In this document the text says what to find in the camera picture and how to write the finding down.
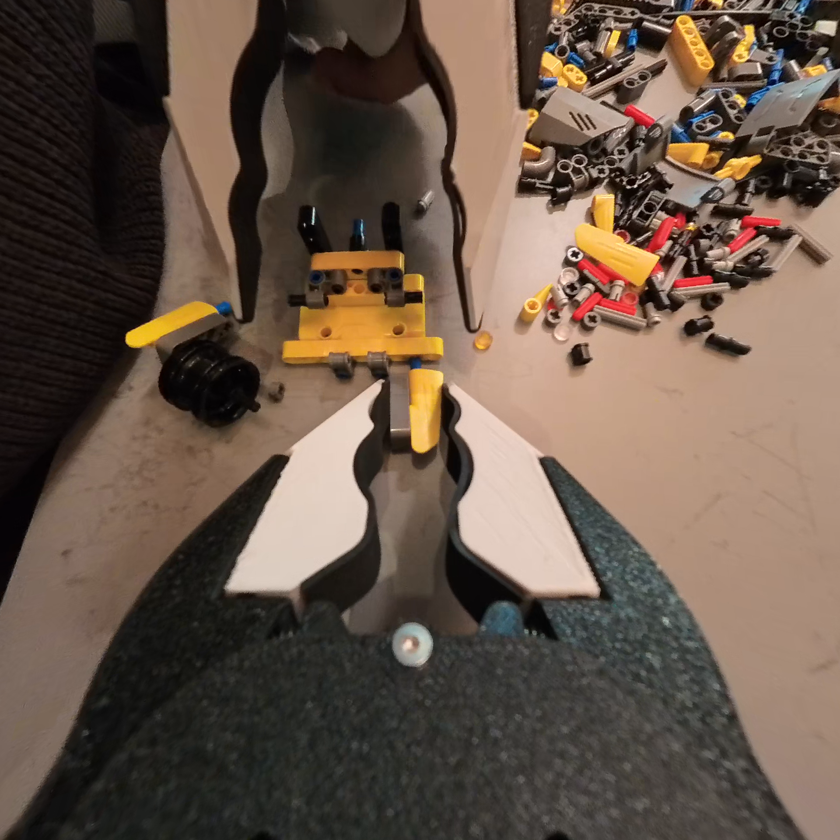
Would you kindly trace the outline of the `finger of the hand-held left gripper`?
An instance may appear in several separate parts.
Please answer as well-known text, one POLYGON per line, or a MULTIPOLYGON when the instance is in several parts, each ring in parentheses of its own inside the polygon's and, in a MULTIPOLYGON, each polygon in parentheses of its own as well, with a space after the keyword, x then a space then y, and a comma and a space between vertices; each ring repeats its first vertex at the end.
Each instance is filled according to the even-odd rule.
POLYGON ((287 2, 165 3, 164 107, 242 323, 256 316, 268 183, 262 120, 287 51, 287 2))
POLYGON ((478 330, 518 177, 520 101, 514 2, 408 3, 408 32, 444 117, 440 163, 467 330, 478 330))

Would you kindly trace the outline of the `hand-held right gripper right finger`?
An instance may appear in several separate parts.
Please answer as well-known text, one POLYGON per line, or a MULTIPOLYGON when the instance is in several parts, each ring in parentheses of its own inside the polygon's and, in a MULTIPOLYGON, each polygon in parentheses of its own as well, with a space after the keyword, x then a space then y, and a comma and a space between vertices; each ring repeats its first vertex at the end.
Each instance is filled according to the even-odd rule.
POLYGON ((596 600, 602 590, 559 494, 549 461, 458 385, 444 386, 448 585, 480 621, 495 602, 596 600))

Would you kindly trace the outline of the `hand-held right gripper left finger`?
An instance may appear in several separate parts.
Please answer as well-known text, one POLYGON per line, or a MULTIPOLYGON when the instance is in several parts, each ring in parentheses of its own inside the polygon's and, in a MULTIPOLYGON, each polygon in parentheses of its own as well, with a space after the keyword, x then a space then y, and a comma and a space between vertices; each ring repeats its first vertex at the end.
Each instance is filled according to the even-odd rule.
POLYGON ((299 615, 315 602, 344 612, 361 601, 382 564, 371 484, 384 452, 377 381, 287 451, 225 593, 278 596, 299 615))

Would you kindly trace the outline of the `yellow panel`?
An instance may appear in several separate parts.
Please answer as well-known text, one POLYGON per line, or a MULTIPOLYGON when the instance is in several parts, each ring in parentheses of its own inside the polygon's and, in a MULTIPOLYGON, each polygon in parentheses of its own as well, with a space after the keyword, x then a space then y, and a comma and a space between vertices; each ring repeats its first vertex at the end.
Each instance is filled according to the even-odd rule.
POLYGON ((414 357, 389 380, 389 444, 395 452, 427 455, 438 446, 444 374, 414 357))

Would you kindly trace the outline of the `black wheel assembly yellow panels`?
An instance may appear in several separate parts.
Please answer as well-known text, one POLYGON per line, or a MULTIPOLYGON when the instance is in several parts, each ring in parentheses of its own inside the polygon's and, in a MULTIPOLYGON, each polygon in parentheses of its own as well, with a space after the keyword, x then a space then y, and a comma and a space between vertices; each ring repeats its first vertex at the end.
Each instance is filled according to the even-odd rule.
POLYGON ((156 352, 157 385, 169 405, 208 427, 226 427, 261 408, 261 373, 231 349, 236 334, 229 301, 191 301, 133 328, 124 341, 156 352))

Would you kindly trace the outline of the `yellow toy brick frame assembly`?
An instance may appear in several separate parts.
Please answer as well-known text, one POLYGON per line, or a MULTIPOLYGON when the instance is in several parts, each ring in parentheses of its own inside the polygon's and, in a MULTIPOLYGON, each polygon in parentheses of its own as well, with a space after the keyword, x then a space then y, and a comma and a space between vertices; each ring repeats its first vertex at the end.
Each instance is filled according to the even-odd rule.
POLYGON ((357 363, 386 378, 391 363, 439 362, 445 346, 427 332, 425 279, 406 269, 400 207, 381 210, 383 248, 370 249, 363 219, 349 246, 332 246, 317 208, 301 205, 297 231, 310 256, 302 288, 287 297, 297 335, 283 342, 288 365, 322 364, 349 379, 357 363))

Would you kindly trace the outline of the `person's left hand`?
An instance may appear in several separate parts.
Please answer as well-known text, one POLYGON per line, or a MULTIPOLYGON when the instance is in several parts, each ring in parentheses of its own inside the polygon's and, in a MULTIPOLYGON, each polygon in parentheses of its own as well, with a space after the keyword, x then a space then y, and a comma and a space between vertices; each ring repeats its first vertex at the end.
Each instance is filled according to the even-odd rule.
POLYGON ((378 57, 367 55, 349 41, 341 49, 316 53, 313 74, 336 95, 390 105, 426 84, 412 37, 400 37, 378 57))

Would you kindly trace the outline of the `pile of toy brick parts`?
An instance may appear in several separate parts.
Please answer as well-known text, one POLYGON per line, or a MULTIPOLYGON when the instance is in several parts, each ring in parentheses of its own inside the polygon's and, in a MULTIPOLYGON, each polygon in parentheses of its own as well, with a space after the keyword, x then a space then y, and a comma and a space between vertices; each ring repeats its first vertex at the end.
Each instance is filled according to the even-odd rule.
POLYGON ((725 305, 838 252, 805 221, 838 204, 838 2, 555 2, 530 106, 517 195, 560 267, 519 318, 573 371, 670 316, 745 358, 725 305))

